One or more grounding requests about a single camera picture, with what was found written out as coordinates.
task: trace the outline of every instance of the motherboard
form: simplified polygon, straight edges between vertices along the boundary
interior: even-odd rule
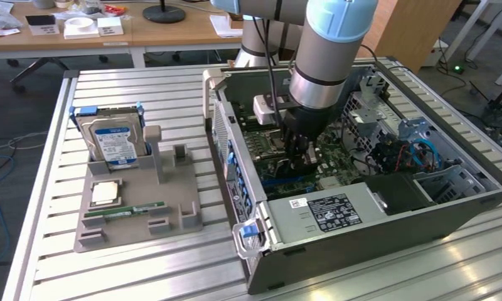
[[[319,136],[315,153],[319,161],[315,172],[298,177],[277,176],[286,158],[282,131],[271,125],[261,125],[245,105],[237,108],[247,149],[255,163],[269,200],[350,185],[362,176],[353,163],[349,150],[341,143],[339,130],[334,124]]]

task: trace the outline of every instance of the ventilation grille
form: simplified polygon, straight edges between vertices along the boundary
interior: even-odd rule
[[[223,122],[223,117],[219,110],[219,105],[215,105],[214,108],[214,141],[218,145],[218,150],[222,156],[222,162],[227,160],[227,128],[226,123]]]

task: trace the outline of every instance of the hard drive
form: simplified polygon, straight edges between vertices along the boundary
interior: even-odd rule
[[[71,107],[71,120],[86,140],[92,161],[106,161],[111,170],[138,166],[148,154],[143,139],[143,107]]]

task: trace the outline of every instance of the green circuit board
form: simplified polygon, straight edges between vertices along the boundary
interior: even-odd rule
[[[323,190],[321,179],[335,182],[339,186],[353,183],[361,177],[361,172],[353,165],[351,155],[338,143],[331,130],[326,130],[318,139],[317,171],[307,176],[291,179],[275,179],[275,166],[285,159],[283,144],[278,131],[246,132],[247,148],[255,158],[257,173],[261,177],[269,199],[287,198],[298,194]]]

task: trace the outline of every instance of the aluminum extrusion table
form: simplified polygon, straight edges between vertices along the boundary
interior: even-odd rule
[[[82,71],[64,79],[4,300],[502,300],[502,205],[440,241],[269,293],[246,293],[203,129],[202,73],[215,66]],[[394,73],[502,170],[498,145],[413,74]],[[88,152],[68,108],[138,101],[147,124],[162,126],[160,147],[184,142],[192,152],[206,227],[78,254]],[[406,117],[421,115],[401,94],[390,101]]]

